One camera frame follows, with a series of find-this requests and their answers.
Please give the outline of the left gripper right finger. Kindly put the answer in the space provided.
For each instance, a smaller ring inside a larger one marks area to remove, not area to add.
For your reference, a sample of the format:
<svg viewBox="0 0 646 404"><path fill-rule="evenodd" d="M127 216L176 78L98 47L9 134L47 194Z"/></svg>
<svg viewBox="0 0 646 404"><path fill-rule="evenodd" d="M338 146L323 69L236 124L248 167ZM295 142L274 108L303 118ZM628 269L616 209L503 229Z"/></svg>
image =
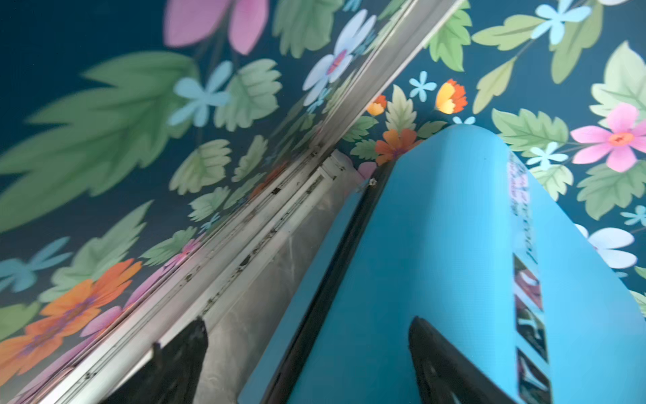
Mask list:
<svg viewBox="0 0 646 404"><path fill-rule="evenodd" d="M427 320L413 319L408 340L423 403L514 402Z"/></svg>

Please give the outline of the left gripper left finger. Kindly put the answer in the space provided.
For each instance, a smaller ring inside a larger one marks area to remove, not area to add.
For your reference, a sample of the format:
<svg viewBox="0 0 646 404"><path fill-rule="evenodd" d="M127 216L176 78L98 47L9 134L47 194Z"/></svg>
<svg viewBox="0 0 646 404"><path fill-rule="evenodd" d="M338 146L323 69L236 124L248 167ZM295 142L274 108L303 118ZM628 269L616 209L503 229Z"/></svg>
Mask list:
<svg viewBox="0 0 646 404"><path fill-rule="evenodd" d="M202 318L188 324L172 341L153 344L153 356L103 402L108 404L191 404L209 345Z"/></svg>

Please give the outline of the blue suitcase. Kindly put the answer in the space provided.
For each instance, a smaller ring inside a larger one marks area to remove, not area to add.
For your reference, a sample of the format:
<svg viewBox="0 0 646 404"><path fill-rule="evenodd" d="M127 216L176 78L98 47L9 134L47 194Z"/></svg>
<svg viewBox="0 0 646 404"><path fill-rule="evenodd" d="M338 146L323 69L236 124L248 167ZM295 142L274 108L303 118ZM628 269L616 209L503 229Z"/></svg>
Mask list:
<svg viewBox="0 0 646 404"><path fill-rule="evenodd" d="M490 131L380 168L308 270L240 403L423 403L408 332L437 328L513 403L642 403L645 243L569 217Z"/></svg>

